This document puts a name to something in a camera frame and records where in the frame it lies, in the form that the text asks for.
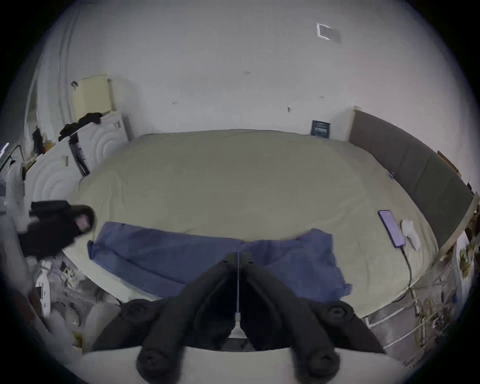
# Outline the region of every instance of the small framed sign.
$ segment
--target small framed sign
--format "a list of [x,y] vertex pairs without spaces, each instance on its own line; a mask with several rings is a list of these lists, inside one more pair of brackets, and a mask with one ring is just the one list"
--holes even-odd
[[321,136],[328,139],[330,137],[330,123],[325,121],[312,120],[312,136]]

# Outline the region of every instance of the white sock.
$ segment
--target white sock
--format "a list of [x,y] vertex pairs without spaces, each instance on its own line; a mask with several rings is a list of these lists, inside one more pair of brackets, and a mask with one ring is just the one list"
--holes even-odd
[[415,232],[415,228],[413,227],[413,221],[402,220],[402,232],[404,236],[410,239],[413,248],[418,251],[420,249],[420,238]]

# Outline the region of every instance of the dark gray headboard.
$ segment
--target dark gray headboard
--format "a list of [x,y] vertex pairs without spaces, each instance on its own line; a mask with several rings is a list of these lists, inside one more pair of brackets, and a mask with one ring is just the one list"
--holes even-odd
[[479,203],[455,171],[404,130],[358,109],[349,141],[392,173],[423,213],[445,252],[466,228]]

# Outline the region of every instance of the cabinet door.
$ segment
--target cabinet door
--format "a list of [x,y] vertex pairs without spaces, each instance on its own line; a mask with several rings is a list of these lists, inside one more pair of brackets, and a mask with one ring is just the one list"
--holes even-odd
[[128,142],[119,112],[102,117],[100,125],[90,123],[77,131],[85,163],[89,171],[97,168]]
[[68,138],[55,144],[41,155],[25,176],[25,207],[32,201],[64,200],[78,186],[82,179]]

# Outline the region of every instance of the blue blanket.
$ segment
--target blue blanket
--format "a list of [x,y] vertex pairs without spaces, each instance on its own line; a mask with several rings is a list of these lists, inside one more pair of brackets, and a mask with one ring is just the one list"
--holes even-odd
[[106,222],[88,254],[112,274],[159,297],[178,295],[188,283],[231,252],[249,252],[299,297],[319,302],[349,295],[336,266],[332,235],[312,229],[293,240],[186,235]]

